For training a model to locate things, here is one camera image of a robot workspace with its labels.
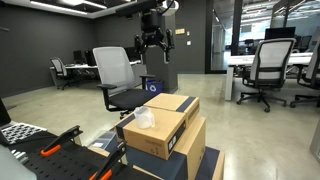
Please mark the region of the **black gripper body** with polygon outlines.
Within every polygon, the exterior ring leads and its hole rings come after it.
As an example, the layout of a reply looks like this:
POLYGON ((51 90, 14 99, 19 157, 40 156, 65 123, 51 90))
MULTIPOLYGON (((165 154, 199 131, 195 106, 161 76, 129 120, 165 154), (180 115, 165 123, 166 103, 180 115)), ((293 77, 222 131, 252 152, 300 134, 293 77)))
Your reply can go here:
POLYGON ((146 50, 150 45, 159 46, 168 50, 168 45, 163 41, 164 34, 161 29, 162 15, 154 9, 143 11, 141 16, 142 44, 141 50, 146 50))

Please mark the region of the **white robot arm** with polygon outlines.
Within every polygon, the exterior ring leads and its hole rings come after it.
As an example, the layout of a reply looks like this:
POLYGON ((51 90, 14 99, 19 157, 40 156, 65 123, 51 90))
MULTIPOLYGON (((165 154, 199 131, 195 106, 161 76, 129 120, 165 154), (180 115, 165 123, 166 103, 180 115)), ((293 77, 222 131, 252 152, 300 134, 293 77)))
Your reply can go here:
POLYGON ((144 54, 149 46, 158 46, 164 53, 164 63, 170 61, 170 50, 175 48, 171 29, 163 30, 162 18, 174 15, 179 9, 176 0, 140 0, 115 11, 119 17, 129 18, 138 13, 141 20, 142 35, 134 36, 136 52, 144 54))

